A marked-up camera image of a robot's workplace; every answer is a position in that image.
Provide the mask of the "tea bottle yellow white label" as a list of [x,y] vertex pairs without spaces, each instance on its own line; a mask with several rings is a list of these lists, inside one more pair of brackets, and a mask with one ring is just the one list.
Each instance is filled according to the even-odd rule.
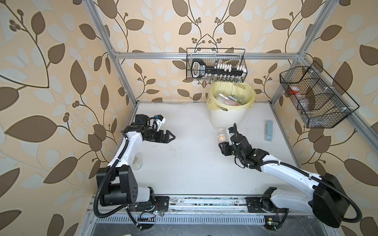
[[224,128],[219,128],[217,130],[217,134],[218,134],[218,143],[219,144],[227,142],[226,130]]

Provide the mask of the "clear bottle green red neck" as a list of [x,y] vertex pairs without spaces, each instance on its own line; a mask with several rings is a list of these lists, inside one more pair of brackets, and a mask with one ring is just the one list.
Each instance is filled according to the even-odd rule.
[[232,95],[231,98],[239,105],[245,105],[248,102],[244,95]]

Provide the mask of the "clear bottle red cap red print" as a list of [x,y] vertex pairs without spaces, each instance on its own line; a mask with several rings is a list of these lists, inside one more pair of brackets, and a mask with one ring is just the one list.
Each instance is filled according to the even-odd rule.
[[228,106],[240,106],[240,103],[235,97],[220,93],[217,97],[217,101]]

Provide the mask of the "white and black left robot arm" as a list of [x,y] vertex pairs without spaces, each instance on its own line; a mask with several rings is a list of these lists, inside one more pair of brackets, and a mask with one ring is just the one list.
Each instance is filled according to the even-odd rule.
[[132,216],[129,207],[138,203],[155,205],[155,194],[151,187],[139,187],[132,171],[136,153],[143,141],[167,144],[176,136],[169,130],[154,131],[123,130],[121,145],[106,168],[100,168],[96,174],[97,193],[94,197],[93,211],[97,218],[107,218],[121,209],[125,209],[130,220],[139,229],[143,226]]

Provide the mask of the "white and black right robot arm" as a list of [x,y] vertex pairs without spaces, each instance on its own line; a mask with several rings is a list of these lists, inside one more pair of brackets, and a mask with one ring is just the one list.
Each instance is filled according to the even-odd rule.
[[299,189],[299,192],[287,192],[269,187],[258,204],[264,211],[294,209],[311,213],[333,228],[340,227],[342,222],[359,223],[362,220],[362,211],[334,175],[311,173],[282,162],[267,151],[253,148],[236,125],[229,129],[219,128],[217,132],[221,153],[233,156],[238,167],[273,175]]

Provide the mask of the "white ribbed waste bin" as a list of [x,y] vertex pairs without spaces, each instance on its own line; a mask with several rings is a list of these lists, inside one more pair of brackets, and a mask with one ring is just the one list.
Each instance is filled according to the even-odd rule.
[[216,130],[228,129],[234,124],[240,124],[251,107],[251,105],[239,107],[216,105],[210,110],[210,123]]

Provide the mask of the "yellow bin liner bag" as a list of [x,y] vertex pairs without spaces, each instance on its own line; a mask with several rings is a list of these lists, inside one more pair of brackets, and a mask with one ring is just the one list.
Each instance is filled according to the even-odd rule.
[[[221,93],[230,97],[241,97],[242,101],[238,106],[221,103],[217,99]],[[256,92],[248,83],[214,82],[208,92],[207,105],[210,111],[223,110],[228,112],[249,109],[253,106],[255,100]]]

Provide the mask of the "black rack of white vials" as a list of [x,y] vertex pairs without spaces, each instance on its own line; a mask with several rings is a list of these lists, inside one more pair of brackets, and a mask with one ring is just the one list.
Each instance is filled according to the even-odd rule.
[[233,67],[231,64],[220,64],[215,62],[214,65],[205,63],[204,60],[194,59],[189,67],[189,72],[192,78],[202,79],[208,78],[236,78],[243,79],[246,77],[248,71],[244,65]]

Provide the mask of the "red capped item in basket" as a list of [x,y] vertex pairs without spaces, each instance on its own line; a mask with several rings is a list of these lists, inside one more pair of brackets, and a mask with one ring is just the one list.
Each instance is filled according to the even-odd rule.
[[297,86],[289,86],[288,88],[288,94],[289,95],[296,95],[298,93],[300,93],[300,87],[297,87]]

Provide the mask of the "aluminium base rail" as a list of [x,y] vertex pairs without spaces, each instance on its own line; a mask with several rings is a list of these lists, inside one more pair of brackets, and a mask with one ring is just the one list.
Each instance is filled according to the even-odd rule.
[[160,211],[143,231],[137,229],[123,209],[99,219],[88,207],[78,236],[339,236],[340,231],[324,225],[315,217],[291,210],[278,230],[275,224],[283,213],[249,212],[245,195],[170,195],[166,210]]

